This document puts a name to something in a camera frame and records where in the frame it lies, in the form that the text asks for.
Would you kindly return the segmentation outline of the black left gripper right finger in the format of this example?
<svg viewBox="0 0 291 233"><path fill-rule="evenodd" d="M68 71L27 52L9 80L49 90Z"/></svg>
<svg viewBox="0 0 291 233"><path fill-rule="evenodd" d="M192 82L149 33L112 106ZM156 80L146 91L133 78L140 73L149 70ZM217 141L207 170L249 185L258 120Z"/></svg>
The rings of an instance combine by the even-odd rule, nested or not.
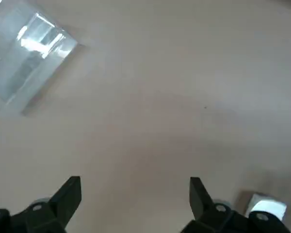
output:
<svg viewBox="0 0 291 233"><path fill-rule="evenodd" d="M241 215L228 205L215 203L199 177L191 177L189 202L194 216L182 233L289 233L277 216L266 211Z"/></svg>

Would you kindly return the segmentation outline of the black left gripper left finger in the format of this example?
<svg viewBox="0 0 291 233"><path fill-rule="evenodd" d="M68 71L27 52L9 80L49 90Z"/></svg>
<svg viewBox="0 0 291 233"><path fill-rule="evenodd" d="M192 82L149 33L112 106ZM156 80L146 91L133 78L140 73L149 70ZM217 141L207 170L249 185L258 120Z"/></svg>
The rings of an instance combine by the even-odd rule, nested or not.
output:
<svg viewBox="0 0 291 233"><path fill-rule="evenodd" d="M50 199L12 215L0 209L0 233L65 233L82 199L81 178L71 176Z"/></svg>

